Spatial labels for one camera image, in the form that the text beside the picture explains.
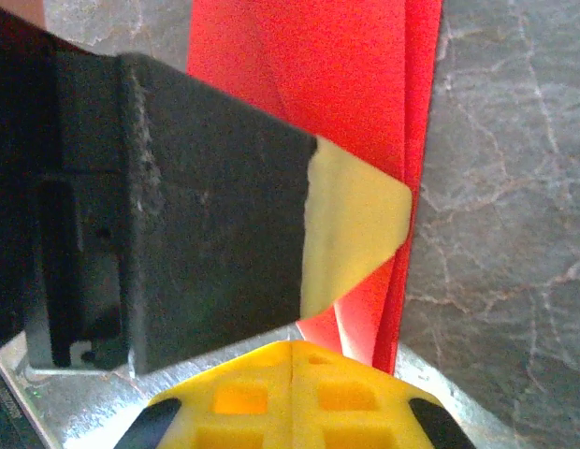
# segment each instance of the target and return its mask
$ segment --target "marble countertop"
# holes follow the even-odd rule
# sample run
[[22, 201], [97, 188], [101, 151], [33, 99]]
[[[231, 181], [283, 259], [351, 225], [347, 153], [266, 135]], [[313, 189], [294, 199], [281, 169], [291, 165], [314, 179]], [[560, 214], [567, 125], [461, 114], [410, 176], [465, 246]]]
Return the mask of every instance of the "marble countertop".
[[[45, 0], [184, 69], [190, 0]], [[401, 339], [534, 447], [580, 448], [580, 0], [445, 0]]]

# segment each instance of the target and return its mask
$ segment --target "red fabric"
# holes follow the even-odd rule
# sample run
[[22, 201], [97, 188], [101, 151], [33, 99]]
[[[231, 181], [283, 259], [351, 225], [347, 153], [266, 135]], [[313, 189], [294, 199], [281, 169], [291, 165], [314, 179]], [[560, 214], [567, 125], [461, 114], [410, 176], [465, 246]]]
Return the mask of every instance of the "red fabric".
[[[407, 52], [406, 64], [428, 61], [435, 37], [428, 44], [410, 33], [437, 34], [439, 1], [409, 0], [405, 9], [388, 0], [195, 0], [188, 71], [335, 141], [416, 192], [423, 146], [409, 144], [405, 152], [405, 133], [423, 142], [433, 58], [430, 66], [405, 69], [405, 41], [428, 45]], [[405, 105], [405, 92], [416, 105]], [[418, 131], [405, 129], [405, 114]], [[299, 323], [305, 337], [391, 371], [409, 249], [333, 309]], [[390, 279], [401, 287], [393, 284], [388, 294]]]
[[411, 231], [406, 243], [397, 251], [395, 269], [387, 293], [384, 313], [375, 343], [372, 365], [390, 373], [394, 372], [400, 316], [413, 244], [414, 219], [419, 199], [419, 185], [425, 150], [431, 82], [435, 62], [436, 42], [442, 12], [442, 0], [423, 2], [406, 0], [406, 164], [404, 181], [413, 191]]

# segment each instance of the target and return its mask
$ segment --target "silver metal base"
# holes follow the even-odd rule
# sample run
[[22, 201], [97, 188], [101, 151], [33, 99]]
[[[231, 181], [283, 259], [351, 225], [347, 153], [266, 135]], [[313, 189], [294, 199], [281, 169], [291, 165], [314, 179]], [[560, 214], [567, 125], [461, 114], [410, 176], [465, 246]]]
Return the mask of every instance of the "silver metal base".
[[[50, 449], [113, 447], [157, 393], [278, 340], [298, 340], [295, 326], [242, 341], [148, 376], [127, 366], [106, 373], [31, 369], [23, 332], [0, 350], [0, 372]], [[527, 449], [526, 442], [410, 349], [400, 346], [396, 376], [435, 395], [478, 449]]]

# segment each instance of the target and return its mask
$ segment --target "yellow foam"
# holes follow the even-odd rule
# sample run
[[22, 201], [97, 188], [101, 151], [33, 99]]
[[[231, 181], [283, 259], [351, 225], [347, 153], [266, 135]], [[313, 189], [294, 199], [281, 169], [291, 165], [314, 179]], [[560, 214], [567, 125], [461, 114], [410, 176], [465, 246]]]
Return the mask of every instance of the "yellow foam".
[[329, 140], [309, 164], [300, 316], [343, 297], [404, 243], [411, 220], [407, 185]]
[[430, 394], [305, 341], [272, 343], [167, 390], [158, 449], [433, 449], [409, 407]]

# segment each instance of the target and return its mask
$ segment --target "black corner piece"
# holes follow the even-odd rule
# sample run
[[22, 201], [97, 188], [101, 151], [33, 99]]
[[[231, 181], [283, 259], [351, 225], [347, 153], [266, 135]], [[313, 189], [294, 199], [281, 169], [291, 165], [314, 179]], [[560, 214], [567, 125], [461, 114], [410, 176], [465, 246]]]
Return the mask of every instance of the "black corner piece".
[[176, 417], [181, 401], [170, 398], [142, 411], [114, 449], [156, 449]]
[[23, 318], [35, 368], [142, 374], [296, 321], [315, 147], [0, 10], [0, 334]]
[[421, 398], [411, 399], [409, 405], [433, 447], [436, 449], [475, 449], [471, 440], [444, 407]]

